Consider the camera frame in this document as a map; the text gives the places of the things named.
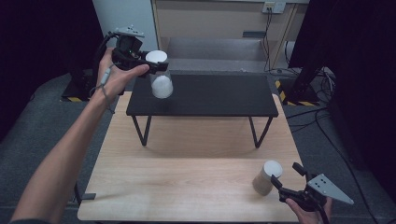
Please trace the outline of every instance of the black tabletop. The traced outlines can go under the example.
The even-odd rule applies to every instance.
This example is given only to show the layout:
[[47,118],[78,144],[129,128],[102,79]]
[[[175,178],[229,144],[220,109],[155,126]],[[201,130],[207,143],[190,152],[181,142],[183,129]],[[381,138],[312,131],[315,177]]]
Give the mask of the black tabletop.
[[173,93],[158,99],[137,78],[128,116],[277,117],[266,76],[172,75]]

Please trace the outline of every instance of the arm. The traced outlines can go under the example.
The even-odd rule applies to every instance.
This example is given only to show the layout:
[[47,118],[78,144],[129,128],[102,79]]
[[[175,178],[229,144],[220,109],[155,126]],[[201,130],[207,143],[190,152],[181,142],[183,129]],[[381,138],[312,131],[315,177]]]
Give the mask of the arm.
[[[111,51],[108,49],[100,62],[98,82],[112,64]],[[113,102],[133,77],[144,74],[148,69],[145,64],[130,71],[113,66],[105,85],[109,101]],[[88,146],[105,111],[106,98],[98,89],[75,123],[36,169],[11,220],[37,218],[51,223],[60,222]]]
[[[291,210],[296,214],[298,220],[302,224],[318,224],[321,222],[321,216],[319,212],[305,212],[294,200],[288,198],[286,199],[286,203],[291,208]],[[330,221],[330,215],[332,213],[332,198],[327,198],[327,202],[324,205],[324,211],[327,215],[327,218]]]

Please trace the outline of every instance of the black wall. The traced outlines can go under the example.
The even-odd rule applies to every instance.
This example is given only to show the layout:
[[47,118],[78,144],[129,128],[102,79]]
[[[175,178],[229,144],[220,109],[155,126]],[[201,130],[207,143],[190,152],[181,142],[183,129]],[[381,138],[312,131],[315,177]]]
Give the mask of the black wall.
[[[331,36],[324,65],[336,75],[332,118],[351,159],[396,202],[396,2],[341,2],[310,1],[290,66],[305,66],[320,34]],[[329,18],[334,7],[341,13]],[[331,21],[336,25],[328,29]]]
[[90,0],[1,1],[0,140],[40,85],[92,68],[102,39]]

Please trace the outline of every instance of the forearm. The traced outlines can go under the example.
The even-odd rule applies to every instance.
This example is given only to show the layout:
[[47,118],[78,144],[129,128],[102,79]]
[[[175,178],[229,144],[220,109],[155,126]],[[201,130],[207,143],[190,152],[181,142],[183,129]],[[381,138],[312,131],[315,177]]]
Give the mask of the forearm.
[[101,92],[97,92],[35,171],[12,220],[39,218],[51,223],[60,222],[93,134],[105,110],[105,98]]

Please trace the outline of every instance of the hand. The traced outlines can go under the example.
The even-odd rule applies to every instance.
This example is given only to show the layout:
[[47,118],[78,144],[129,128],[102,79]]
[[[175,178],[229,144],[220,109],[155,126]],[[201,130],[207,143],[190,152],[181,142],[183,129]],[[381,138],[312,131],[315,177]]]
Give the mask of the hand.
[[[303,224],[318,224],[319,222],[323,223],[319,212],[305,212],[305,210],[302,209],[297,204],[297,202],[295,202],[290,198],[286,199],[286,204],[296,214],[300,223]],[[330,215],[332,212],[332,198],[329,197],[327,198],[327,202],[324,204],[323,209],[326,212],[327,218],[330,221]]]
[[[99,63],[99,74],[97,78],[97,85],[99,86],[100,81],[102,80],[102,76],[104,75],[107,68],[113,64],[111,60],[111,53],[113,48],[109,48],[106,50],[102,60]],[[123,71],[120,70],[117,66],[111,67],[110,77],[105,85],[106,95],[110,102],[113,102],[116,96],[125,89],[125,86],[128,82],[134,78],[145,74],[149,70],[149,66],[147,64],[139,65],[131,70]],[[98,89],[95,94],[103,94],[102,90]]]

